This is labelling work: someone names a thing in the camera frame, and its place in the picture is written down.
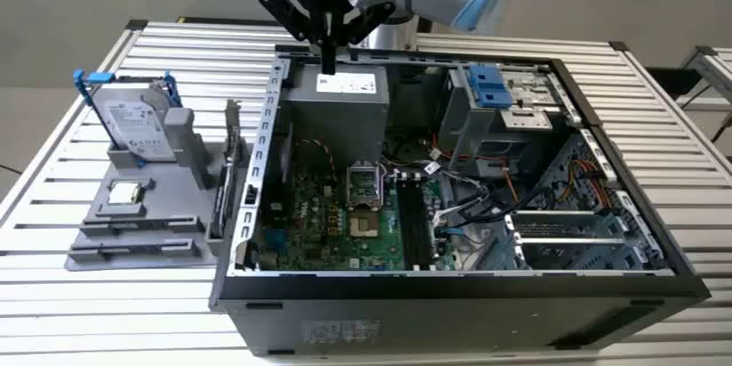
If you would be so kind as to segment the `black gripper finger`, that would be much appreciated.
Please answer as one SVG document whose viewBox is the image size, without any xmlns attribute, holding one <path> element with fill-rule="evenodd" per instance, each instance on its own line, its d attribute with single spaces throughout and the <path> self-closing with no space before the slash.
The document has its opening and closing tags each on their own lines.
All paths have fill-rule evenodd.
<svg viewBox="0 0 732 366">
<path fill-rule="evenodd" d="M 261 6 L 297 40 L 308 40 L 319 48 L 321 73 L 329 74 L 329 37 L 327 14 L 317 2 L 305 2 L 304 14 L 291 0 L 259 0 Z"/>
<path fill-rule="evenodd" d="M 328 33 L 328 74 L 336 72 L 336 52 L 340 47 L 357 44 L 383 24 L 395 11 L 393 3 L 380 3 L 360 10 L 349 21 L 344 20 L 347 11 L 337 9 L 331 15 Z"/>
</svg>

